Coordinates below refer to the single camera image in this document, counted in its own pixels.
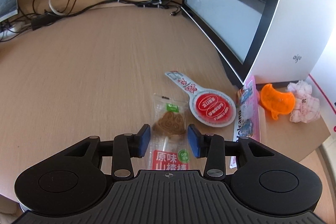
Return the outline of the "spoon shaped red jelly pack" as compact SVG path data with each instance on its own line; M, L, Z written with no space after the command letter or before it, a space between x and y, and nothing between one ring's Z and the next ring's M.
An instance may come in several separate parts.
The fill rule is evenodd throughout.
M193 116L210 127L226 127L236 117L236 106L227 94L203 88L177 71L166 72L170 80L189 95L189 108Z

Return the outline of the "hawthorn lollipop packet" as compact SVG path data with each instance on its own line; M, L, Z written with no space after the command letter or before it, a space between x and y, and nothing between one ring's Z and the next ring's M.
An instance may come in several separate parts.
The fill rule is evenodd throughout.
M148 147L147 168L151 170L188 170L188 103L173 98L153 96L154 122Z

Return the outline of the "orange plastic half shell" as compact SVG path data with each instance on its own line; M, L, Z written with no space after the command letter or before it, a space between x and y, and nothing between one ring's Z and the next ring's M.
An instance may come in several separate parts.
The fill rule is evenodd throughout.
M263 86L260 92L260 101L275 121L278 120L279 115L290 114L295 107L294 94L277 91L272 84Z

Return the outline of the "white computer tower case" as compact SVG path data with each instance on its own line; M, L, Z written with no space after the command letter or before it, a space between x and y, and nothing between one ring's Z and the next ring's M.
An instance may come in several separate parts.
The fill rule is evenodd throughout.
M217 49L231 84L284 87L304 80L329 41L335 0L183 0Z

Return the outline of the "crumpled pink white wrapper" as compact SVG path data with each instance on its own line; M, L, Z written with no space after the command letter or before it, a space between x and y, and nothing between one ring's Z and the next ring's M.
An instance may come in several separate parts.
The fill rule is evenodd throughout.
M304 80L297 83L289 83L287 91L293 93L295 106L290 113L290 121L293 123L310 123L321 117L320 101L313 97L312 86Z

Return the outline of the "pink volcano blister pack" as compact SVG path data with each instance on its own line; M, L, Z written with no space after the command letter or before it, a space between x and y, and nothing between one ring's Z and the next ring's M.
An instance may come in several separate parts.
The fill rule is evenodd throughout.
M233 141L240 138L260 140L259 125L259 93L256 89L255 78L247 78L236 96L236 118L234 121Z

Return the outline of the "white cardboard box red print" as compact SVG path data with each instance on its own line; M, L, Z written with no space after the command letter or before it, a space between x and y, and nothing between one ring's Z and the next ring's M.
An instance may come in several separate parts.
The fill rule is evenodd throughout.
M320 113L331 135L335 136L335 52L325 48L307 80L313 96L320 101Z

